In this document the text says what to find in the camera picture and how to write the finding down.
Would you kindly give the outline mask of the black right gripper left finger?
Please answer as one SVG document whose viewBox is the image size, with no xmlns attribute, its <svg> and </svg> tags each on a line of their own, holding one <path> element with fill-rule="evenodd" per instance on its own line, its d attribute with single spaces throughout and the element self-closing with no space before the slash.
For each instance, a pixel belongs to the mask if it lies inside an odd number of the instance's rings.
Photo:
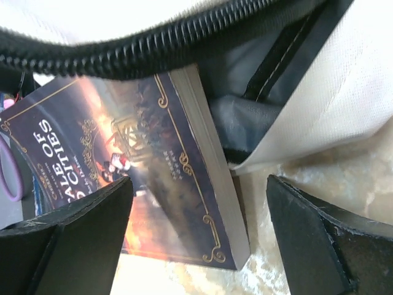
<svg viewBox="0 0 393 295">
<path fill-rule="evenodd" d="M 109 294 L 133 202 L 128 177 L 1 230 L 1 294 Z"/>
</svg>

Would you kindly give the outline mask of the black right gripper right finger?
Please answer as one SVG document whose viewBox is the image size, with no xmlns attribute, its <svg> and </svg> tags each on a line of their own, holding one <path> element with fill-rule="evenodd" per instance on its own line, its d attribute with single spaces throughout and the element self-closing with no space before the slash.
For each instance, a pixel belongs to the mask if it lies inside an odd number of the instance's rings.
<svg viewBox="0 0 393 295">
<path fill-rule="evenodd" d="M 392 294 L 392 226 L 267 179 L 291 294 Z"/>
</svg>

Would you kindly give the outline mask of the dark Tale of Two Cities book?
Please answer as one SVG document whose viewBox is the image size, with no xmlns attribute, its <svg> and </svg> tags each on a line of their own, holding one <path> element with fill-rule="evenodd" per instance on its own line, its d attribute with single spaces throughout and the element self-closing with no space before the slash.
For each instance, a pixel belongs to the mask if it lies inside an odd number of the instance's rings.
<svg viewBox="0 0 393 295">
<path fill-rule="evenodd" d="M 196 65 L 134 81 L 56 78 L 1 113 L 43 212 L 122 177 L 123 252 L 239 270 L 250 255 L 235 186 Z"/>
</svg>

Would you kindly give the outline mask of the beige canvas backpack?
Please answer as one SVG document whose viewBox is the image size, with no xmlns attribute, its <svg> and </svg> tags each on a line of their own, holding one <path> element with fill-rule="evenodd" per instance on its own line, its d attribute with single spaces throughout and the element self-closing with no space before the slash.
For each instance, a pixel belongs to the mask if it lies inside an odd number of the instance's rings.
<svg viewBox="0 0 393 295">
<path fill-rule="evenodd" d="M 236 174 L 366 138 L 392 117 L 391 1 L 2 1 L 5 92 L 76 76 L 117 149 L 195 150 L 211 113 Z"/>
</svg>

